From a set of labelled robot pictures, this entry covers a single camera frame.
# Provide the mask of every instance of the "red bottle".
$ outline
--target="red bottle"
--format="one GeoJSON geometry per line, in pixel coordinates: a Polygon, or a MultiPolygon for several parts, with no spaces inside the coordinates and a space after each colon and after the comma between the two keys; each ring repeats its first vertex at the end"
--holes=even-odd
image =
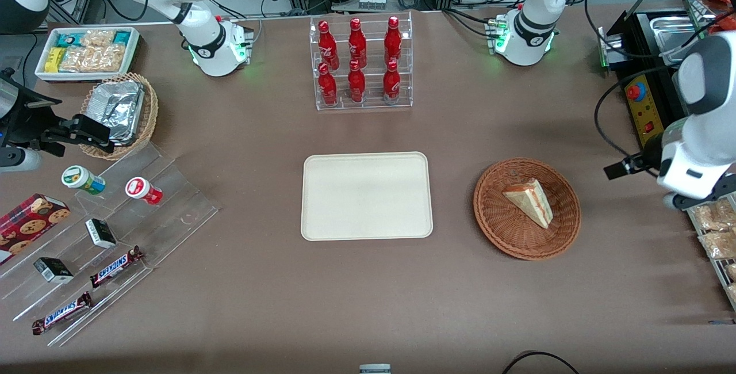
{"type": "Polygon", "coordinates": [[[350,74],[347,76],[350,83],[350,99],[356,104],[362,104],[365,101],[366,94],[366,76],[363,75],[360,63],[353,59],[350,61],[350,74]]]}
{"type": "Polygon", "coordinates": [[[387,66],[389,70],[384,75],[384,101],[389,105],[393,105],[399,100],[401,75],[397,72],[399,64],[396,62],[396,59],[389,61],[387,66]]]}
{"type": "Polygon", "coordinates": [[[337,70],[340,67],[340,59],[337,57],[337,42],[334,36],[329,32],[329,25],[322,20],[318,27],[320,28],[320,56],[329,70],[337,70]]]}
{"type": "Polygon", "coordinates": [[[366,35],[361,29],[360,18],[352,18],[350,20],[350,38],[347,40],[350,46],[350,59],[355,59],[361,68],[368,65],[368,46],[366,45],[366,35]]]}
{"type": "Polygon", "coordinates": [[[337,83],[335,78],[329,73],[329,67],[326,63],[321,62],[318,69],[320,70],[320,77],[317,82],[320,84],[320,93],[323,96],[324,105],[336,106],[337,83]]]}
{"type": "Polygon", "coordinates": [[[401,32],[399,31],[399,18],[395,16],[389,17],[389,30],[386,32],[386,38],[384,38],[384,59],[386,65],[391,62],[391,59],[396,59],[398,62],[401,58],[401,32]]]}

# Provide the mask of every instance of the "brown table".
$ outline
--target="brown table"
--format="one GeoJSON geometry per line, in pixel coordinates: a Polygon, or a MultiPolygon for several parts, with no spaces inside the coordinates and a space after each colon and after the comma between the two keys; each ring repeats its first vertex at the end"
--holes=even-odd
{"type": "MultiPolygon", "coordinates": [[[[610,25],[622,9],[599,7],[594,18],[610,25]]],[[[565,12],[534,67],[489,56],[444,14],[413,18],[415,107],[351,115],[315,110],[307,18],[266,22],[253,64],[226,78],[194,67],[173,25],[139,26],[136,70],[160,99],[154,141],[224,208],[62,348],[45,347],[0,303],[0,364],[13,364],[0,372],[349,373],[388,362],[397,374],[495,373],[530,349],[587,374],[733,372],[736,327],[707,324],[731,313],[686,217],[665,209],[648,175],[609,182],[602,171],[620,157],[592,112],[615,80],[600,75],[580,7],[565,12]],[[304,160],[376,151],[426,154],[432,235],[304,240],[304,160]],[[476,180],[517,156],[551,164],[578,192],[582,230],[559,258],[510,258],[476,225],[476,180]]],[[[70,115],[89,87],[37,90],[64,99],[57,112],[70,115]]],[[[634,150],[623,101],[603,114],[634,150]]],[[[77,148],[44,159],[35,172],[0,175],[0,211],[33,192],[69,199],[64,167],[107,165],[77,148]]],[[[536,372],[565,372],[531,359],[536,372]]]]}

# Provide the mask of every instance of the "cookie box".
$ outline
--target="cookie box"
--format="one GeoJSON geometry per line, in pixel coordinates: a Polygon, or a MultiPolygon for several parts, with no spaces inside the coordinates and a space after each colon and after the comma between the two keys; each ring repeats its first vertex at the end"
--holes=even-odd
{"type": "Polygon", "coordinates": [[[23,251],[69,214],[69,208],[63,202],[43,194],[34,194],[0,217],[0,265],[23,251]]]}

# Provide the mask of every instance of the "round wicker basket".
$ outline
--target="round wicker basket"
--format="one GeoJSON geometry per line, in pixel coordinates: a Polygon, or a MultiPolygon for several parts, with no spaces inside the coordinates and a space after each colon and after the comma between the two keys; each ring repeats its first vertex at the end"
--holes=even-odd
{"type": "Polygon", "coordinates": [[[478,180],[473,209],[483,233],[494,245],[515,258],[542,261],[570,248],[580,232],[580,201],[568,181],[547,164],[512,158],[492,165],[478,180]],[[502,193],[510,185],[537,179],[545,191],[554,218],[543,229],[502,193]]]}
{"type": "MultiPolygon", "coordinates": [[[[113,78],[104,80],[103,83],[122,81],[137,81],[145,87],[143,108],[140,109],[140,120],[136,131],[136,141],[131,146],[115,147],[115,151],[112,154],[108,154],[93,146],[81,146],[82,151],[89,156],[116,161],[121,159],[125,154],[133,151],[133,149],[139,146],[145,146],[153,135],[153,130],[156,127],[156,117],[158,116],[158,97],[156,96],[156,91],[153,90],[149,81],[136,73],[114,76],[113,78]]],[[[82,114],[87,112],[87,105],[90,103],[92,90],[87,94],[87,99],[82,104],[82,114]]]]}

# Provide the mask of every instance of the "aluminum foil container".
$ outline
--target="aluminum foil container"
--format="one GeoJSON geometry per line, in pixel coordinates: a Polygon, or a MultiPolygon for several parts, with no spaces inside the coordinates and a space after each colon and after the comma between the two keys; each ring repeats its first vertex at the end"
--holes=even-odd
{"type": "Polygon", "coordinates": [[[115,146],[129,146],[136,141],[144,96],[144,86],[136,81],[102,83],[92,91],[86,115],[110,128],[115,146]]]}

